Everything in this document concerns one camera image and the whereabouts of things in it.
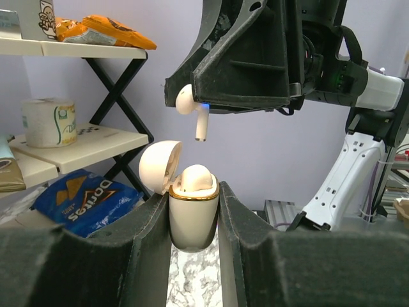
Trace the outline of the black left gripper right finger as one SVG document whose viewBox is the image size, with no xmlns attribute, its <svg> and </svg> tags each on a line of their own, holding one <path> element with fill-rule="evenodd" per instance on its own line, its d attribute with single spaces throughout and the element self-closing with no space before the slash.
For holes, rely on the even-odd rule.
<svg viewBox="0 0 409 307">
<path fill-rule="evenodd" d="M 408 236 L 280 232 L 220 184 L 224 306 L 407 306 Z"/>
</svg>

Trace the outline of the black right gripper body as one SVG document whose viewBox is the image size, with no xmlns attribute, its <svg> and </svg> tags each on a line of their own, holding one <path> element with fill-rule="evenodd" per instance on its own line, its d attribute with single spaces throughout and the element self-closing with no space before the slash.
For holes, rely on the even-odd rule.
<svg viewBox="0 0 409 307">
<path fill-rule="evenodd" d="M 288 73 L 305 100 L 353 107 L 368 82 L 368 62 L 354 32 L 342 24 L 346 1 L 285 1 Z"/>
</svg>

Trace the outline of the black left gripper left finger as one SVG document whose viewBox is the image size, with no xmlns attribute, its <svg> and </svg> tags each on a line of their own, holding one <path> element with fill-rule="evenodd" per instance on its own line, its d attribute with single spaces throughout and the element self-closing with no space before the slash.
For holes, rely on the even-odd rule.
<svg viewBox="0 0 409 307">
<path fill-rule="evenodd" d="M 1 229 L 2 306 L 165 306 L 167 196 L 88 238 L 61 226 Z"/>
</svg>

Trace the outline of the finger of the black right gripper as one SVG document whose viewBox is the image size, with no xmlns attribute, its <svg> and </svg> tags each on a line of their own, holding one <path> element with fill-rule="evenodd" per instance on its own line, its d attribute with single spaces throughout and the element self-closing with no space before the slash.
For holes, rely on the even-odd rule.
<svg viewBox="0 0 409 307">
<path fill-rule="evenodd" d="M 211 107 L 268 107 L 266 1 L 203 1 L 199 33 L 166 79 L 167 107 L 186 85 Z"/>
<path fill-rule="evenodd" d="M 289 105 L 304 81 L 300 1 L 242 1 L 229 29 L 192 71 L 193 97 L 212 109 Z"/>
</svg>

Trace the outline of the beige small earbud case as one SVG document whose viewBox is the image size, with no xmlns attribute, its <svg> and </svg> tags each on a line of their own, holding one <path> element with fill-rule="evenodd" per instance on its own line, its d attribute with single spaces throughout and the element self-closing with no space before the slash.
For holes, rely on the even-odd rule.
<svg viewBox="0 0 409 307">
<path fill-rule="evenodd" d="M 159 141 L 148 146 L 139 162 L 139 177 L 149 190 L 167 196 L 169 226 L 173 245 L 185 253 L 206 249 L 215 235 L 220 184 L 212 174 L 213 185 L 192 193 L 180 189 L 176 173 L 182 151 L 180 141 Z"/>
</svg>

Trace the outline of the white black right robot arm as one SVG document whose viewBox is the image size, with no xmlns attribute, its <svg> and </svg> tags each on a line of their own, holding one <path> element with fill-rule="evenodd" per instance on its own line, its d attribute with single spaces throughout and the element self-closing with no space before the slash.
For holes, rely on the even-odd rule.
<svg viewBox="0 0 409 307">
<path fill-rule="evenodd" d="M 166 79 L 165 103 L 212 113 L 278 111 L 304 100 L 350 108 L 341 152 L 290 230 L 334 231 L 352 195 L 408 130 L 408 80 L 369 66 L 343 25 L 345 1 L 204 1 L 189 54 Z"/>
</svg>

